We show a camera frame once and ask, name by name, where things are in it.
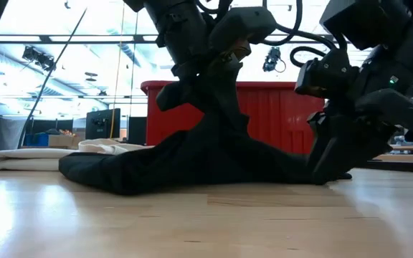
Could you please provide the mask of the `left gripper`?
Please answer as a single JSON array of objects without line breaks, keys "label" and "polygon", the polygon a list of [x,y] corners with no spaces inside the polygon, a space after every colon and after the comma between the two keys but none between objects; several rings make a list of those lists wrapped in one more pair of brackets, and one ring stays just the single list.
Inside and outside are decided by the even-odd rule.
[{"label": "left gripper", "polygon": [[243,114],[237,97],[237,76],[241,60],[251,53],[250,43],[239,42],[225,52],[210,53],[175,66],[179,81],[163,87],[156,97],[160,110],[167,111],[183,104],[214,113],[232,127],[247,132],[249,117]]}]

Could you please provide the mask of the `black background box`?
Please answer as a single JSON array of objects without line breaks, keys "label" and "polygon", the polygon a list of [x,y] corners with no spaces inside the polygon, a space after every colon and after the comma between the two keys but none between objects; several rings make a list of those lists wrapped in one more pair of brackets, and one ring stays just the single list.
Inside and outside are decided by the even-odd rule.
[{"label": "black background box", "polygon": [[129,117],[128,119],[128,143],[136,145],[146,144],[147,117]]}]

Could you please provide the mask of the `red plastic laundry bin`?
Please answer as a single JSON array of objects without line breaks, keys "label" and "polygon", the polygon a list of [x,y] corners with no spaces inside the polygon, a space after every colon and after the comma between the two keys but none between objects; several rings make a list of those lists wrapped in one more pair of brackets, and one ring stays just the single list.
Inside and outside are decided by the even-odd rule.
[{"label": "red plastic laundry bin", "polygon": [[[157,145],[178,130],[192,129],[204,116],[190,104],[161,111],[156,96],[167,81],[146,81],[141,90],[148,97],[146,144]],[[325,101],[294,92],[294,82],[238,82],[240,110],[250,117],[248,133],[282,151],[308,154],[313,132],[308,117],[323,109]]]}]

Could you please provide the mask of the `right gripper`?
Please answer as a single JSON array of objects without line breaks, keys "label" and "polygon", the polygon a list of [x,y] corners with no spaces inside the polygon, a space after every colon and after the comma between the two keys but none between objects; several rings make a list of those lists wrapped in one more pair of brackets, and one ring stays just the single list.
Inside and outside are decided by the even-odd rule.
[{"label": "right gripper", "polygon": [[[343,47],[333,48],[326,69],[335,75],[326,114],[308,118],[315,137],[306,167],[316,185],[352,179],[352,168],[391,150],[397,126],[413,134],[413,36],[375,47],[360,67]],[[339,174],[326,163],[330,140],[342,142]]]}]

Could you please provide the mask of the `brown cardboard box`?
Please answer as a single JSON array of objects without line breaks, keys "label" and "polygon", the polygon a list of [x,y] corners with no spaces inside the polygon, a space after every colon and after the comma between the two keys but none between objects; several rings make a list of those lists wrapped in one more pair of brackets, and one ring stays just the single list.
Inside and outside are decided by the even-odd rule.
[{"label": "brown cardboard box", "polygon": [[78,149],[84,138],[78,135],[49,135],[49,148]]}]

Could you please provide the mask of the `cream canvas tote bag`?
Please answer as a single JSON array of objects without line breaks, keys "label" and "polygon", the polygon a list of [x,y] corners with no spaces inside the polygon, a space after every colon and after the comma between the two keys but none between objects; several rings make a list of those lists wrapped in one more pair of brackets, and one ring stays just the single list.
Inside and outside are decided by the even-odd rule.
[{"label": "cream canvas tote bag", "polygon": [[58,171],[59,160],[72,153],[101,153],[118,155],[150,146],[119,143],[111,139],[83,140],[77,150],[61,148],[24,148],[0,150],[0,171]]}]

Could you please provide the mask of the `black cloth garment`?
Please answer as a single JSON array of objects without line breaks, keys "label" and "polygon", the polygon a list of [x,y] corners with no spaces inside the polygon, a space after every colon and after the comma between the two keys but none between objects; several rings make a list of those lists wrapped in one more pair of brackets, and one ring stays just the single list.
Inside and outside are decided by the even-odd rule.
[{"label": "black cloth garment", "polygon": [[152,148],[73,153],[60,159],[59,171],[75,183],[124,196],[197,185],[313,183],[304,156],[249,137],[248,121],[241,115],[235,130],[206,114],[191,130],[177,131]]}]

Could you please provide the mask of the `black background monitor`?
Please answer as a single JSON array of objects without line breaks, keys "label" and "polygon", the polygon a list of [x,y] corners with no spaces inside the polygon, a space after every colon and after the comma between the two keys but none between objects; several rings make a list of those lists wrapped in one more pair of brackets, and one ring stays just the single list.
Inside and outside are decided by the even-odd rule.
[{"label": "black background monitor", "polygon": [[119,137],[120,108],[87,113],[85,126],[86,140]]}]

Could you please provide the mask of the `black ceiling spotlight cluster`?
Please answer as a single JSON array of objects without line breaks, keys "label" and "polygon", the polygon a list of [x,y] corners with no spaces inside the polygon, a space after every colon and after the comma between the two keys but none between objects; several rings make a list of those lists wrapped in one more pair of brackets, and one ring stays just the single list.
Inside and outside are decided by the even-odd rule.
[{"label": "black ceiling spotlight cluster", "polygon": [[56,70],[54,57],[51,57],[44,52],[39,52],[34,47],[26,46],[22,58],[28,62],[33,62],[35,65],[42,68],[44,71]]}]

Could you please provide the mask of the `blue background bin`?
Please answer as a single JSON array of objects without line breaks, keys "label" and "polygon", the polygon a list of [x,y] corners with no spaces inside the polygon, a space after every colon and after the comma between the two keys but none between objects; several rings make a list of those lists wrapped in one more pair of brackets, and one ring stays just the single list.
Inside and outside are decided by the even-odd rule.
[{"label": "blue background bin", "polygon": [[27,134],[24,138],[24,146],[47,147],[49,135],[46,133]]}]

